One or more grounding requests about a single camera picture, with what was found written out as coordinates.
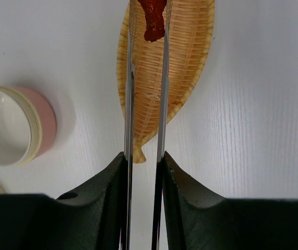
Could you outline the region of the red toy chicken drumstick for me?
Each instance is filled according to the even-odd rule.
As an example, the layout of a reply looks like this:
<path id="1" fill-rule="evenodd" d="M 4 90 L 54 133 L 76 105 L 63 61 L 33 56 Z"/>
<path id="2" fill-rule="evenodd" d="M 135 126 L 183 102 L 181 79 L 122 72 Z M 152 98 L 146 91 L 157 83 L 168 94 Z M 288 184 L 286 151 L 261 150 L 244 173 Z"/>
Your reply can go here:
<path id="1" fill-rule="evenodd" d="M 167 0 L 139 0 L 138 2 L 146 20 L 144 39 L 148 42 L 156 42 L 165 35 L 163 12 Z"/>

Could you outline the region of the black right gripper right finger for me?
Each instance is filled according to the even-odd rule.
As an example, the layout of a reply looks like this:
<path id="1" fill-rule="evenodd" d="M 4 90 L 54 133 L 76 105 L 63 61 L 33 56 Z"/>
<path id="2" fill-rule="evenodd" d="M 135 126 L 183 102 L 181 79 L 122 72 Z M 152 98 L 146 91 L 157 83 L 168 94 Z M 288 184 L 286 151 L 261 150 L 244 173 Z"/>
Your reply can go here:
<path id="1" fill-rule="evenodd" d="M 169 249 L 298 249 L 298 199 L 225 198 L 164 157 Z"/>

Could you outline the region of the metal food tongs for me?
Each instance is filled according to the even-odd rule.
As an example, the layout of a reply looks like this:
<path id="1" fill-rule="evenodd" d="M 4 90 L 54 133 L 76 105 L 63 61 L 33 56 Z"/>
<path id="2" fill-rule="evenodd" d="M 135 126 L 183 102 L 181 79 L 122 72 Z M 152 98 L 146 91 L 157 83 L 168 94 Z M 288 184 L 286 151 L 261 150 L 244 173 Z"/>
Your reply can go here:
<path id="1" fill-rule="evenodd" d="M 134 156 L 134 107 L 135 107 L 135 73 L 136 64 L 132 56 L 135 44 L 135 30 L 137 17 L 134 14 L 135 2 L 129 2 L 129 17 L 127 31 L 127 71 L 125 82 L 125 131 L 124 131 L 124 157 L 127 161 L 127 203 L 126 221 L 122 225 L 122 249 L 130 247 L 131 231 L 131 205 L 132 205 L 132 180 L 133 180 L 133 156 Z M 163 192 L 163 163 L 165 154 L 165 134 L 167 124 L 167 107 L 169 98 L 169 28 L 171 19 L 172 2 L 166 2 L 166 19 L 164 25 L 164 45 L 161 79 L 160 115 L 158 126 L 158 147 L 156 180 L 154 190 L 154 207 L 152 223 L 152 249 L 160 248 L 160 224 Z"/>

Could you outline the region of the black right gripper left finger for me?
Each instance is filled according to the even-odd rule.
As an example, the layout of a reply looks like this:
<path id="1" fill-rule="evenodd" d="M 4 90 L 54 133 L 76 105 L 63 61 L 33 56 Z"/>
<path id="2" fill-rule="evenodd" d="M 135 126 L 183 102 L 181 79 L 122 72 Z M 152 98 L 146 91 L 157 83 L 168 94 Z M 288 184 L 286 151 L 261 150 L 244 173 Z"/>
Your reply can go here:
<path id="1" fill-rule="evenodd" d="M 118 249 L 123 154 L 57 199 L 0 194 L 0 249 Z"/>

